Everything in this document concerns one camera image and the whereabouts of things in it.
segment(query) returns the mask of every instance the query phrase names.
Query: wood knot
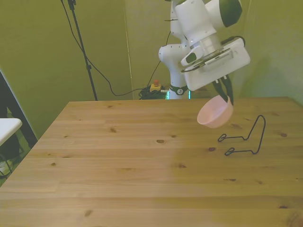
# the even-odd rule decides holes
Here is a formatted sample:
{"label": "wood knot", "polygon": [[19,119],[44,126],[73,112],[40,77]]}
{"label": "wood knot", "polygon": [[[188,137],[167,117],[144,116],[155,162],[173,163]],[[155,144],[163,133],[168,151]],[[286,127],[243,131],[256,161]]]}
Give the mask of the wood knot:
{"label": "wood knot", "polygon": [[124,170],[124,171],[132,171],[134,169],[132,169],[132,168],[123,168],[122,170]]}
{"label": "wood knot", "polygon": [[279,206],[279,209],[288,209],[288,206],[282,205],[282,206]]}
{"label": "wood knot", "polygon": [[165,140],[157,140],[157,143],[165,143]]}
{"label": "wood knot", "polygon": [[114,128],[110,128],[110,131],[111,131],[112,133],[117,133],[117,130],[114,129]]}
{"label": "wood knot", "polygon": [[235,129],[243,129],[241,126],[239,126],[238,124],[232,124],[232,127]]}
{"label": "wood knot", "polygon": [[237,179],[224,179],[225,181],[232,181],[235,182]]}
{"label": "wood knot", "polygon": [[88,210],[88,211],[85,212],[84,216],[87,218],[89,215],[92,214],[92,212],[93,212],[92,210]]}
{"label": "wood knot", "polygon": [[185,169],[185,168],[187,168],[187,167],[186,167],[186,165],[184,165],[184,164],[182,164],[182,163],[179,163],[178,168],[180,168],[180,169]]}
{"label": "wood knot", "polygon": [[262,185],[262,184],[263,184],[263,182],[262,182],[262,181],[258,181],[258,180],[256,180],[256,182],[257,182],[258,184],[260,184],[260,185]]}

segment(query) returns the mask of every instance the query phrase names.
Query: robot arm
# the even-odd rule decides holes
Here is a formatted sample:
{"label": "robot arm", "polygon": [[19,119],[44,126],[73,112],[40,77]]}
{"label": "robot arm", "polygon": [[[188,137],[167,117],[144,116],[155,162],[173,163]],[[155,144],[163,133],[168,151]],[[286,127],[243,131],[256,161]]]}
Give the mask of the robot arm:
{"label": "robot arm", "polygon": [[238,22],[242,13],[239,0],[171,2],[171,32],[182,41],[178,45],[182,51],[172,51],[177,47],[170,45],[170,49],[162,47],[159,56],[170,70],[172,83],[184,77],[188,88],[194,91],[250,63],[241,39],[222,46],[217,36],[219,29]]}

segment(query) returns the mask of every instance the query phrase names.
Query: wooden table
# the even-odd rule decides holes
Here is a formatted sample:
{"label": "wooden table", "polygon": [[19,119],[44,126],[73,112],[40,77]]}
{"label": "wooden table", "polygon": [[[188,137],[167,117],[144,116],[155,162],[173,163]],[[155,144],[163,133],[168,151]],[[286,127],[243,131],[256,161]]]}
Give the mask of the wooden table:
{"label": "wooden table", "polygon": [[[1,227],[302,227],[303,109],[241,99],[228,125],[207,100],[69,103],[0,188]],[[259,114],[267,118],[247,136]]]}

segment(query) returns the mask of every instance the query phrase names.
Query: black cable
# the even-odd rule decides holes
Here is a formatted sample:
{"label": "black cable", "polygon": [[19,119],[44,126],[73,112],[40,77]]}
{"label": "black cable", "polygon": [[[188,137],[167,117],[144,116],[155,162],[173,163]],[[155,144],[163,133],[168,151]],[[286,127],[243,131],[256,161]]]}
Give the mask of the black cable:
{"label": "black cable", "polygon": [[152,91],[150,92],[151,86],[146,87],[139,93],[140,100],[149,100],[149,99],[164,99],[166,97],[166,93],[161,91]]}
{"label": "black cable", "polygon": [[[69,16],[68,16],[68,13],[67,13],[67,10],[66,10],[66,8],[65,8],[65,5],[64,5],[64,3],[63,3],[63,0],[61,0],[61,3],[62,3],[62,5],[63,5],[63,8],[64,8],[64,11],[65,11],[65,14],[66,14],[68,23],[69,23],[69,25],[70,25],[71,34],[72,34],[72,36],[74,37],[75,41],[77,42],[79,48],[80,48],[81,51],[83,52],[83,50],[82,50],[82,48],[81,48],[81,46],[80,46],[80,44],[79,44],[79,42],[78,42],[78,40],[77,40],[77,38],[76,38],[74,32],[73,32],[73,29],[72,29],[72,26],[71,26],[71,21],[70,21],[70,18],[69,18]],[[133,91],[127,92],[127,93],[122,94],[122,95],[117,95],[117,94],[115,94],[114,91],[113,91],[113,88],[112,88],[112,85],[111,85],[110,81],[104,76],[104,74],[103,74],[102,72],[100,72],[100,70],[97,69],[97,67],[89,60],[88,57],[87,57],[87,60],[88,60],[88,62],[92,65],[92,67],[94,67],[94,69],[97,70],[97,72],[100,73],[101,76],[103,76],[103,78],[108,82],[109,88],[110,88],[110,90],[111,90],[111,92],[113,93],[114,96],[125,96],[125,95],[128,95],[128,94],[130,94],[130,93],[132,93],[132,92],[134,92],[134,91],[142,90],[142,89],[143,89],[143,88],[135,89],[135,90],[133,90]]]}
{"label": "black cable", "polygon": [[[169,36],[167,36],[167,40],[166,40],[166,44],[165,44],[166,46],[167,46],[167,44],[169,43]],[[154,72],[153,72],[152,75],[151,75],[150,81],[148,81],[148,84],[147,84],[146,87],[148,87],[148,86],[150,85],[150,82],[151,82],[151,80],[152,80],[152,78],[153,78],[153,75],[154,75],[155,72],[157,71],[157,69],[158,69],[160,63],[161,63],[161,61],[159,61],[158,65],[156,66]]]}
{"label": "black cable", "polygon": [[[81,46],[80,46],[80,44],[79,44],[79,42],[78,42],[78,40],[77,40],[77,38],[76,38],[74,32],[73,32],[73,29],[72,29],[72,26],[71,26],[71,21],[70,21],[70,18],[69,18],[69,16],[68,16],[68,13],[67,13],[67,10],[66,10],[66,8],[65,8],[65,5],[64,5],[64,3],[63,3],[63,0],[61,0],[61,3],[62,3],[62,6],[63,6],[63,8],[64,8],[64,11],[65,11],[65,14],[66,14],[66,17],[67,17],[67,20],[68,20],[68,23],[69,23],[69,26],[70,26],[70,29],[71,29],[71,34],[72,34],[72,36],[74,37],[74,39],[75,39],[76,43],[78,44],[79,48],[80,48],[81,51],[83,52],[83,50],[82,50],[82,48],[81,48]],[[167,37],[166,45],[168,44],[170,34],[171,34],[171,32],[169,32],[169,35],[168,35],[168,37]],[[149,84],[150,84],[150,82],[151,82],[151,80],[152,80],[152,78],[153,78],[153,75],[155,74],[155,72],[156,72],[158,66],[159,66],[160,63],[161,63],[161,61],[159,61],[159,63],[158,63],[158,65],[156,66],[156,68],[155,68],[153,74],[151,75],[151,79],[150,79],[150,81],[148,82],[148,85],[146,86],[146,88],[138,88],[138,89],[132,90],[132,91],[127,92],[127,93],[122,94],[122,95],[116,95],[116,94],[114,93],[114,91],[113,91],[113,88],[112,88],[112,85],[111,85],[110,81],[106,78],[106,76],[105,76],[102,72],[100,72],[100,70],[98,70],[98,68],[89,60],[88,57],[87,57],[87,60],[88,60],[88,62],[92,65],[92,67],[93,67],[98,73],[100,73],[101,76],[108,82],[109,88],[110,88],[110,90],[111,90],[111,92],[112,92],[112,94],[113,94],[114,96],[125,96],[125,95],[128,95],[128,94],[130,94],[130,93],[132,93],[132,92],[134,92],[134,91],[146,89],[146,88],[149,86]]]}

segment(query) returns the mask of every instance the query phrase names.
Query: green wall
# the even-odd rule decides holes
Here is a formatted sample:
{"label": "green wall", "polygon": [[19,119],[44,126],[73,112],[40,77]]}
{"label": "green wall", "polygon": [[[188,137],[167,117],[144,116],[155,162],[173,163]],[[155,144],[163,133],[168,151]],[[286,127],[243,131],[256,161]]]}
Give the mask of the green wall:
{"label": "green wall", "polygon": [[[124,1],[77,0],[76,14],[92,62],[115,92],[130,91]],[[69,101],[94,100],[60,0],[0,0],[0,68],[38,137]],[[95,70],[93,78],[100,100],[132,99],[113,96]]]}
{"label": "green wall", "polygon": [[234,82],[241,97],[288,96],[303,104],[303,2],[251,0],[244,36],[251,64]]}

